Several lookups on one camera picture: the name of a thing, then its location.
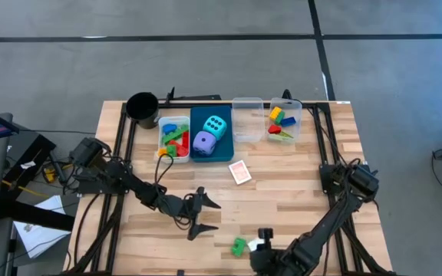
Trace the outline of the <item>white plastic bin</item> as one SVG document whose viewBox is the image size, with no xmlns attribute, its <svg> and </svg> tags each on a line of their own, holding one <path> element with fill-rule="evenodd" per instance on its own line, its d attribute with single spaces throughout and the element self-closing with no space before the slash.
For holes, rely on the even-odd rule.
<svg viewBox="0 0 442 276">
<path fill-rule="evenodd" d="M 161 119 L 159 119 L 159 138 L 158 138 L 158 149 L 160 148 L 167 148 L 167 144 L 162 144 L 161 140 L 162 137 L 165 135 L 162 131 L 162 127 L 164 124 L 168 124 L 168 123 L 172 123 L 172 124 L 176 124 L 177 127 L 181 126 L 181 125 L 188 125 L 189 126 L 189 130 L 188 132 L 190 133 L 190 118 L 189 117 L 162 117 Z M 180 145 L 182 143 L 182 136 L 176 140 Z M 187 163 L 190 160 L 190 148 L 189 148 L 189 155 L 188 156 L 184 156 L 181 157 L 178 156 L 173 158 L 173 161 L 175 163 Z"/>
</svg>

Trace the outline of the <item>cyan foam die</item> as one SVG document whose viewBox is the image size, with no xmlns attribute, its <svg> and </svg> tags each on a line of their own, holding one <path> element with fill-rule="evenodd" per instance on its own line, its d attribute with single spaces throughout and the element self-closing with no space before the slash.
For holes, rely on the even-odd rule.
<svg viewBox="0 0 442 276">
<path fill-rule="evenodd" d="M 218 116 L 209 117 L 203 124 L 203 131 L 211 133 L 217 140 L 221 140 L 227 130 L 227 123 Z"/>
</svg>

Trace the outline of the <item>large red toy block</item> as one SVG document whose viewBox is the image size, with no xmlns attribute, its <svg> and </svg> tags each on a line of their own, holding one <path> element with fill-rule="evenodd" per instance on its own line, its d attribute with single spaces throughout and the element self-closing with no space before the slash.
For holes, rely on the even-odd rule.
<svg viewBox="0 0 442 276">
<path fill-rule="evenodd" d="M 185 157 L 189 155 L 190 133 L 188 131 L 182 134 L 181 148 L 178 150 L 179 156 Z"/>
</svg>

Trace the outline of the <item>black aluminium table frame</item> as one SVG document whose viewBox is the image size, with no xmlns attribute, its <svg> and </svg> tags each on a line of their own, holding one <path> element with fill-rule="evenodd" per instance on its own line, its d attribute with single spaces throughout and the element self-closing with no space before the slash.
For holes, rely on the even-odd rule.
<svg viewBox="0 0 442 276">
<path fill-rule="evenodd" d="M 341 198 L 343 188 L 330 173 L 338 165 L 367 166 L 351 105 L 345 102 L 300 102 L 302 122 L 295 143 L 268 139 L 271 101 L 264 101 L 265 130 L 256 143 L 237 143 L 228 162 L 175 163 L 163 154 L 156 158 L 159 127 L 136 126 L 119 101 L 104 103 L 94 137 L 110 147 L 132 173 L 154 182 L 158 173 L 169 195 L 183 198 L 203 186 L 220 209 L 202 207 L 199 224 L 218 229 L 187 239 L 187 230 L 173 218 L 147 208 L 133 192 L 117 192 L 97 182 L 84 192 L 71 234 L 69 265 L 58 276 L 192 276 L 256 275 L 250 266 L 249 247 L 241 257 L 231 252 L 235 238 L 246 243 L 259 238 L 259 228 L 272 228 L 273 249 L 285 250 L 300 235 L 310 232 Z M 194 107 L 228 106 L 232 101 L 159 101 L 162 117 L 189 117 Z M 229 165 L 243 160 L 252 177 L 237 185 Z M 364 202 L 344 226 L 368 254 L 387 271 L 373 274 L 342 228 L 324 244 L 317 267 L 310 275 L 397 276 L 374 200 Z"/>
</svg>

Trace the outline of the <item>black desk frame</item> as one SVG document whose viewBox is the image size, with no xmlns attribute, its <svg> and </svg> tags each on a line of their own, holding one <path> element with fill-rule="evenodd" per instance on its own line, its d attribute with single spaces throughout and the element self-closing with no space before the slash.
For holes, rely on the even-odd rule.
<svg viewBox="0 0 442 276">
<path fill-rule="evenodd" d="M 27 203 L 17 198 L 47 160 L 54 161 L 56 145 L 39 133 L 22 132 L 9 138 L 6 163 L 0 189 L 0 219 L 12 219 L 47 228 L 70 231 L 74 217 Z"/>
</svg>

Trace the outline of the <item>blue plastic tray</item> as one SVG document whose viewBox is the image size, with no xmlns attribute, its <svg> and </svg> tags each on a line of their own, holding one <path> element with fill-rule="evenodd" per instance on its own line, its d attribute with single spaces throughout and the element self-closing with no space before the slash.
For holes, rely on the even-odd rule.
<svg viewBox="0 0 442 276">
<path fill-rule="evenodd" d="M 221 140 L 217 140 L 214 151 L 209 156 L 198 154 L 193 150 L 193 141 L 203 124 L 211 116 L 218 116 L 226 121 L 227 130 Z M 228 162 L 234 156 L 233 125 L 231 108 L 228 106 L 194 107 L 190 111 L 190 157 L 197 163 Z"/>
</svg>

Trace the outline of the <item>black round cup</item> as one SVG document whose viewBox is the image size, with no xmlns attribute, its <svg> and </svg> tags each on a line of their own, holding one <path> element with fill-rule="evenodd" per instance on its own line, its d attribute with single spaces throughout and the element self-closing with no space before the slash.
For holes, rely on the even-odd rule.
<svg viewBox="0 0 442 276">
<path fill-rule="evenodd" d="M 159 100 L 151 92 L 140 92 L 126 102 L 126 114 L 143 129 L 153 129 L 160 119 Z"/>
</svg>

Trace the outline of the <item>yellow tool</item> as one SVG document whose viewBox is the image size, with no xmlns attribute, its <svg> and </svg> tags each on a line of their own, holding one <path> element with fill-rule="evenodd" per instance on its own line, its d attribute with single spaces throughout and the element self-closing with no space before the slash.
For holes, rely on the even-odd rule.
<svg viewBox="0 0 442 276">
<path fill-rule="evenodd" d="M 46 183 L 53 183 L 58 178 L 55 169 L 51 166 L 45 166 L 41 170 L 41 174 Z"/>
</svg>

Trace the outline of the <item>purple foam die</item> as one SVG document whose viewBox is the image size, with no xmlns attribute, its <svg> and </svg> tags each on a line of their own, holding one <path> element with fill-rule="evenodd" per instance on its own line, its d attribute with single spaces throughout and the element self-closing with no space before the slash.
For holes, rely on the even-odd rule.
<svg viewBox="0 0 442 276">
<path fill-rule="evenodd" d="M 206 131 L 199 131 L 193 141 L 193 150 L 198 154 L 209 156 L 213 153 L 217 139 Z"/>
</svg>

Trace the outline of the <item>long green toy block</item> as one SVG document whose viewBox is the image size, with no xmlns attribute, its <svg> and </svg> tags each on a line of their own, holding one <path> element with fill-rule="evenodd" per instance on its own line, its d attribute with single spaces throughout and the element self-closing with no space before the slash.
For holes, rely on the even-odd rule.
<svg viewBox="0 0 442 276">
<path fill-rule="evenodd" d="M 168 144 L 171 140 L 177 140 L 183 135 L 183 133 L 185 133 L 188 130 L 189 130 L 188 125 L 181 125 L 177 127 L 173 132 L 165 134 L 162 137 L 161 143 Z"/>
</svg>

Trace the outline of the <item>clear plastic container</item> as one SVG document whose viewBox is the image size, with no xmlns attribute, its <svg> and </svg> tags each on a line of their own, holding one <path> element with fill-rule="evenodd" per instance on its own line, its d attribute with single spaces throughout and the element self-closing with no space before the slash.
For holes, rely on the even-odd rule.
<svg viewBox="0 0 442 276">
<path fill-rule="evenodd" d="M 285 112 L 286 117 L 294 117 L 296 120 L 296 124 L 292 126 L 282 127 L 282 131 L 292 135 L 294 138 L 289 138 L 287 141 L 282 141 L 282 143 L 295 143 L 300 134 L 301 122 L 302 122 L 302 104 L 297 100 L 288 100 L 283 98 L 274 97 L 271 99 L 271 103 L 269 105 L 269 113 L 268 113 L 268 123 L 269 127 L 271 125 L 276 125 L 274 120 L 269 118 L 269 114 L 271 113 L 274 107 L 280 107 L 282 111 Z"/>
<path fill-rule="evenodd" d="M 264 102 L 258 97 L 236 97 L 232 101 L 233 137 L 237 143 L 259 142 L 265 130 Z"/>
</svg>

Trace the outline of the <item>white paper sheets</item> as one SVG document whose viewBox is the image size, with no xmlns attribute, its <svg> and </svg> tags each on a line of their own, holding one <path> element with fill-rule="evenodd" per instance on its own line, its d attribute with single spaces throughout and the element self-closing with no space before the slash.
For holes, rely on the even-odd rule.
<svg viewBox="0 0 442 276">
<path fill-rule="evenodd" d="M 38 203 L 35 207 L 64 214 L 64 207 L 59 195 L 54 195 L 51 198 Z M 14 222 L 14 226 L 22 240 L 29 258 L 38 257 L 52 245 L 70 234 L 69 231 L 47 228 L 26 222 Z"/>
</svg>

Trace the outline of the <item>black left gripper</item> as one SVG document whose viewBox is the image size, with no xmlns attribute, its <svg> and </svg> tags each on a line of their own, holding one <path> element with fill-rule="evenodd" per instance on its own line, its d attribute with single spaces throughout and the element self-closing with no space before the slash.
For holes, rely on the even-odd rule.
<svg viewBox="0 0 442 276">
<path fill-rule="evenodd" d="M 221 208 L 209 198 L 203 186 L 200 186 L 195 194 L 187 194 L 183 199 L 174 195 L 162 195 L 159 199 L 159 210 L 180 225 L 194 224 L 202 205 L 213 209 Z M 193 241 L 200 233 L 217 229 L 217 226 L 194 224 L 189 228 L 187 239 Z"/>
</svg>

